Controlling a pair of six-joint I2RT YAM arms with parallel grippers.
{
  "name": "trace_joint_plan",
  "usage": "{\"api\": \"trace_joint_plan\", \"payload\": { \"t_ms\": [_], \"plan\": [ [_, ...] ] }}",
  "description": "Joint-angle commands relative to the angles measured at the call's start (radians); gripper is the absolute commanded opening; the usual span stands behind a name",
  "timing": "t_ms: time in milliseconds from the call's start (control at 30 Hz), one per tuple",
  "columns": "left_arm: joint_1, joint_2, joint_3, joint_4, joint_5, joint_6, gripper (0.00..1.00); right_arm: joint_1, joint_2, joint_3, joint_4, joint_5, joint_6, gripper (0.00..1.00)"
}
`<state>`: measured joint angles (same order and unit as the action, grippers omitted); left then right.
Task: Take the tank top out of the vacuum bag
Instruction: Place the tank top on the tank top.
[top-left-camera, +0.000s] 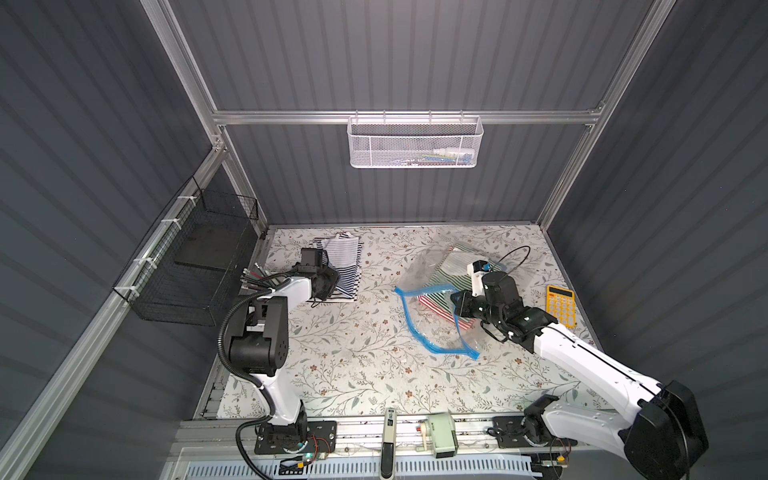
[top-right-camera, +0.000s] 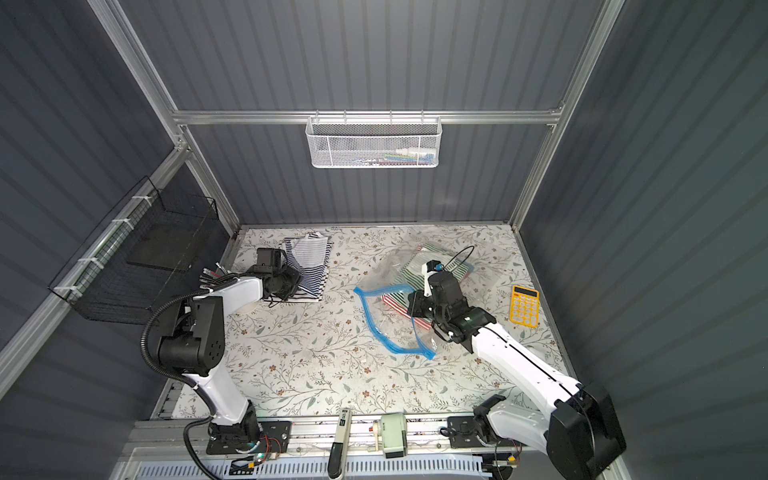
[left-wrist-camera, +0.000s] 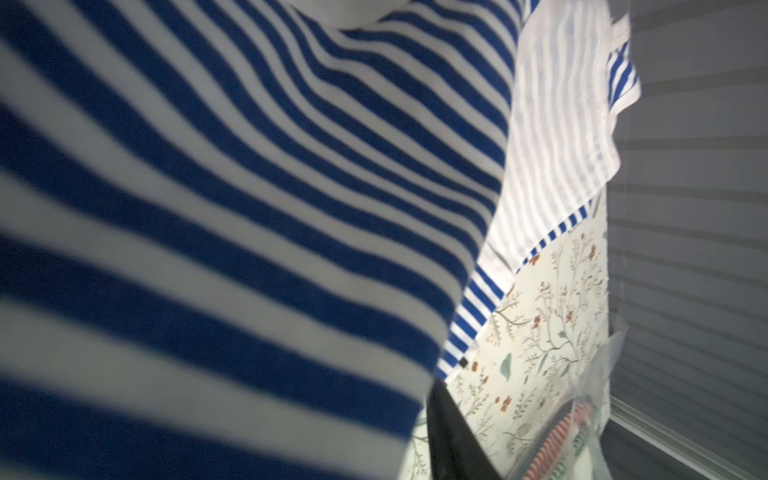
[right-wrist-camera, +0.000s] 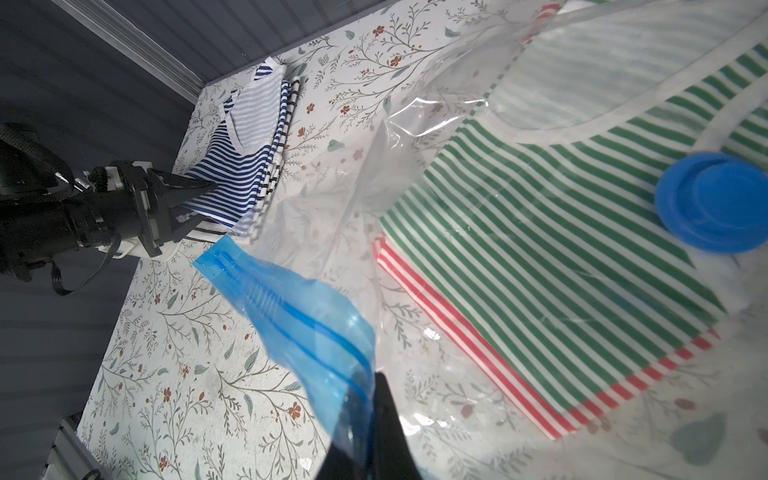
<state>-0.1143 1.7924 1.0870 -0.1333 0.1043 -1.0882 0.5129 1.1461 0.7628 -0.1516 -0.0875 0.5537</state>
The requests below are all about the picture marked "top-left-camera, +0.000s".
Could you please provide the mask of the navy white striped tank top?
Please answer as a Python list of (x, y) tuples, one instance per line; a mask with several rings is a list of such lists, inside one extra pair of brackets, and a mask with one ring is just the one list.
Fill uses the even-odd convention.
[(361, 258), (363, 244), (359, 237), (349, 232), (336, 235), (343, 237), (339, 245), (327, 251), (331, 266), (338, 271), (340, 278), (329, 302), (354, 302), (358, 298), (362, 273)]

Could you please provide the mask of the green white striped tank top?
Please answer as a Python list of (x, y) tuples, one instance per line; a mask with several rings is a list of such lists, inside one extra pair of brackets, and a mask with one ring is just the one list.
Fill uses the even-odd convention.
[(492, 261), (488, 255), (479, 250), (464, 245), (454, 245), (439, 259), (428, 276), (426, 285), (428, 287), (451, 285), (456, 290), (472, 291), (473, 264), (477, 261), (487, 263), (489, 271), (507, 270), (504, 264)]

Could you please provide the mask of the clear vacuum bag blue zipper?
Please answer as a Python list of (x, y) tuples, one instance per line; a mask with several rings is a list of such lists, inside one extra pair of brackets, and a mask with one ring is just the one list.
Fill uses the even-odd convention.
[(394, 289), (409, 332), (431, 354), (478, 359), (489, 338), (480, 327), (481, 319), (459, 313), (454, 301), (479, 298), (481, 277), (491, 272), (509, 273), (518, 286), (526, 286), (530, 275), (523, 266), (530, 254), (528, 245), (501, 256), (458, 242), (428, 246), (409, 264)]

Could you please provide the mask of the black white striped tank top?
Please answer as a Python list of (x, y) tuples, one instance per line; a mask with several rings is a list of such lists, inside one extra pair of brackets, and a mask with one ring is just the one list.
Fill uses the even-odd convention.
[(343, 237), (340, 237), (339, 235), (334, 235), (332, 237), (318, 237), (311, 241), (310, 246), (313, 248), (328, 250), (339, 245), (341, 240), (343, 240)]

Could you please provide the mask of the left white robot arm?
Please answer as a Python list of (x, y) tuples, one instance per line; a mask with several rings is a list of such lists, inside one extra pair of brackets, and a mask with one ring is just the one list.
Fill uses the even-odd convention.
[(235, 301), (217, 338), (217, 355), (233, 376), (253, 386), (265, 403), (259, 419), (264, 436), (305, 442), (307, 414), (299, 395), (280, 370), (289, 353), (289, 314), (306, 302), (322, 302), (334, 292), (340, 275), (321, 248), (304, 248), (289, 270), (254, 275), (243, 281), (254, 293)]

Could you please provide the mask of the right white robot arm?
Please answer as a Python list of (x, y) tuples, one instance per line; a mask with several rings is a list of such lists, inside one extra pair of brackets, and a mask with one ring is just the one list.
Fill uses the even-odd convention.
[(476, 272), (473, 286), (450, 296), (454, 313), (479, 320), (494, 340), (510, 341), (561, 367), (595, 391), (609, 413), (544, 394), (518, 430), (532, 446), (575, 440), (628, 461), (646, 479), (687, 479), (709, 442), (693, 392), (662, 384), (584, 342), (550, 313), (524, 304), (503, 271)]

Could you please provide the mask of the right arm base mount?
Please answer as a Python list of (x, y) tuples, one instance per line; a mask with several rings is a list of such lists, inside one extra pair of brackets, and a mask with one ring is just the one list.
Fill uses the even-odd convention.
[(493, 437), (500, 448), (564, 446), (567, 449), (579, 442), (568, 437), (555, 437), (538, 416), (495, 416), (486, 434)]

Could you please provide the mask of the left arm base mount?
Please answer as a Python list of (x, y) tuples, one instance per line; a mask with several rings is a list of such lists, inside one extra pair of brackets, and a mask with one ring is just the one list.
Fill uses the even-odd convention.
[(300, 419), (287, 426), (271, 424), (255, 428), (257, 455), (282, 455), (299, 453), (333, 453), (336, 447), (338, 423), (335, 421), (311, 421)]

